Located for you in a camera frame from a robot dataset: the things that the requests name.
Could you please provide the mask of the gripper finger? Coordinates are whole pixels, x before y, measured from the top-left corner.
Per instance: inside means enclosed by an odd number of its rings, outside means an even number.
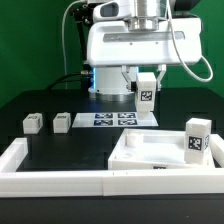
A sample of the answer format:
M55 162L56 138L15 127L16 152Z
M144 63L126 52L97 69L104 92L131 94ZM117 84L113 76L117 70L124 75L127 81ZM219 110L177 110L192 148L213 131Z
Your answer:
M157 72L158 72L158 77L157 77L157 89L160 90L162 88L162 79L166 73L166 65L165 64L161 64L158 66L157 68Z
M121 67L121 73L127 82L127 89L130 92L135 92L136 91L136 74L137 74L136 67L123 65Z

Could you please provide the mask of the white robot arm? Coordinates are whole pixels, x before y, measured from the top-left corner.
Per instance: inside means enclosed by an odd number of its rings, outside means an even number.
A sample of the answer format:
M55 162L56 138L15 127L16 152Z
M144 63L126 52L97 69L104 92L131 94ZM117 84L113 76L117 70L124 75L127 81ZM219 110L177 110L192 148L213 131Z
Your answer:
M201 0L107 0L93 9L87 63L90 96L133 97L128 86L141 67L193 65L202 58L201 19L190 14Z

